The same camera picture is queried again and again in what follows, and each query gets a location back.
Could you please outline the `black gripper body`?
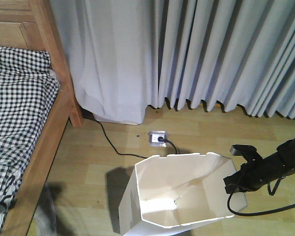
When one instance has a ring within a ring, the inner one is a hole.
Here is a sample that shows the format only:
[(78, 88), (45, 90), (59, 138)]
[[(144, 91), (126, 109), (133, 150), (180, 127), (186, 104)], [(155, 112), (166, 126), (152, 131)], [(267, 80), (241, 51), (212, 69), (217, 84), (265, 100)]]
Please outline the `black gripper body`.
[(268, 184), (267, 158), (262, 158), (254, 146), (232, 145), (230, 153), (233, 156), (242, 156), (246, 162), (240, 166), (239, 171), (223, 179), (227, 194), (254, 192)]

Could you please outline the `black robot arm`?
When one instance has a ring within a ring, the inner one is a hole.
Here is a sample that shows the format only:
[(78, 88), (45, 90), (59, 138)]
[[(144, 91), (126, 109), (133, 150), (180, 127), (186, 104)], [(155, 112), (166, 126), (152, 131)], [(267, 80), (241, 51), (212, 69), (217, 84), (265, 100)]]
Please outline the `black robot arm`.
[(223, 179), (228, 194), (257, 191), (276, 179), (295, 174), (295, 138), (279, 145), (276, 152), (266, 158), (251, 145), (233, 145), (230, 153), (243, 156), (246, 163)]

